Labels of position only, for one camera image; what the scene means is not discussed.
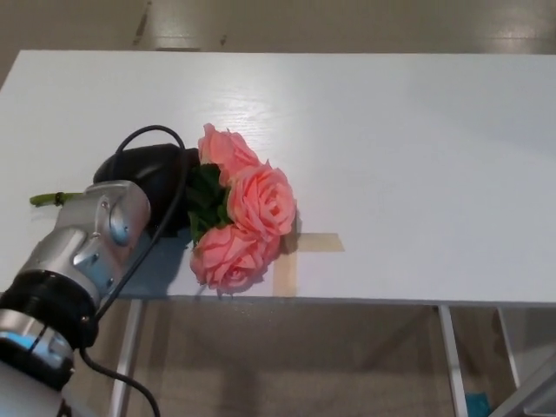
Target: green stem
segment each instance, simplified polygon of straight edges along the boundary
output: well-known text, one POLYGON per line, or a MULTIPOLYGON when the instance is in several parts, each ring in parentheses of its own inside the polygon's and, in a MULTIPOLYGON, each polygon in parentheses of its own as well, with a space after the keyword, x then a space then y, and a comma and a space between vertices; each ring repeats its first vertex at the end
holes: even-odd
MULTIPOLYGON (((35 207, 49 206, 56 203, 56 194, 40 194, 29 199, 29 202, 35 207)), ((81 195, 81 193, 60 193, 60 203, 64 205, 71 198, 81 195)))

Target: black ring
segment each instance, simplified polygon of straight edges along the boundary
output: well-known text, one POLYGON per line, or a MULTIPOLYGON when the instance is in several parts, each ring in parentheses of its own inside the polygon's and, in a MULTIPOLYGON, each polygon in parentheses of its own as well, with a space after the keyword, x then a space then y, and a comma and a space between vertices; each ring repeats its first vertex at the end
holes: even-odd
POLYGON ((62 206, 63 205, 62 197, 63 197, 62 192, 57 192, 57 193, 54 194, 54 205, 55 206, 62 206))

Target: teal object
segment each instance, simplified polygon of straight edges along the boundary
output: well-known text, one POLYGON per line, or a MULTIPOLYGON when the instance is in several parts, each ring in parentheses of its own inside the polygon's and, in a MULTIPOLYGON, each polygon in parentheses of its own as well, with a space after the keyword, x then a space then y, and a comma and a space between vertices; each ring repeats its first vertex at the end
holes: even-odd
POLYGON ((466 404, 469 417, 488 417, 492 412, 485 393, 466 394, 466 404))

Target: silver cylinder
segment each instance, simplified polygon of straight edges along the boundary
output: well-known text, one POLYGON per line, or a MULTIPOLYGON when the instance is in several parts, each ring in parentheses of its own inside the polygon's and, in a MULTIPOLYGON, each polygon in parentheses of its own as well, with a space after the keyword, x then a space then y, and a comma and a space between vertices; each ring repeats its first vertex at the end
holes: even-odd
POLYGON ((122 278, 150 218, 149 200, 129 181, 100 182, 60 209, 19 274, 52 272, 83 288, 98 308, 122 278))

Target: white tabletop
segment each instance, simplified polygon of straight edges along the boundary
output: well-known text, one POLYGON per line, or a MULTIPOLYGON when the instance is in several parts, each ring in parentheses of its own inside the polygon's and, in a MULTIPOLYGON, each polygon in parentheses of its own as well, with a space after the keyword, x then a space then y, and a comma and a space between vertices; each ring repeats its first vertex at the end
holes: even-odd
MULTIPOLYGON (((0 92, 0 291, 54 224, 31 195, 84 189, 142 126, 195 146, 211 122, 286 172, 303 233, 341 238, 298 255, 298 297, 556 302, 555 74, 552 56, 22 52, 0 92)), ((199 293, 176 242, 126 289, 199 293)))

